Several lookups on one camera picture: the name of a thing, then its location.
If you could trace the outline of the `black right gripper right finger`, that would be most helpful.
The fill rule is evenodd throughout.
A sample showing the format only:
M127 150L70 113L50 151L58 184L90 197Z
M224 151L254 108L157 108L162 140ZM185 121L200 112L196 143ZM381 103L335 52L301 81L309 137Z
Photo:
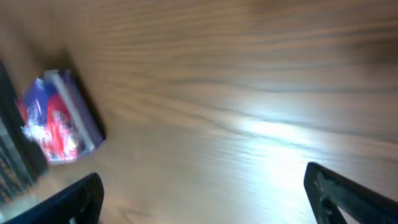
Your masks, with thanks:
M346 223L341 210L359 223L397 223L397 202L315 162L303 181L318 223Z

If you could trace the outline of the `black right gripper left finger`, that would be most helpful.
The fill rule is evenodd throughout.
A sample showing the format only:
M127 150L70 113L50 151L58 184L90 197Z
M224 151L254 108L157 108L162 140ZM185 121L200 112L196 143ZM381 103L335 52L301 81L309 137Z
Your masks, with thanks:
M104 200L104 187L96 172L90 173L57 194L26 212L10 219L6 224L97 224Z

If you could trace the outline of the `red purple snack packet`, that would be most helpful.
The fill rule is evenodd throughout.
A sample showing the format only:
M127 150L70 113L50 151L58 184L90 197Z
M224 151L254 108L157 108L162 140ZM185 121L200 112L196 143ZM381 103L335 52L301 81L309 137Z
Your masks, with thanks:
M47 70L16 102L25 137L48 164L68 164L94 152L105 140L69 70Z

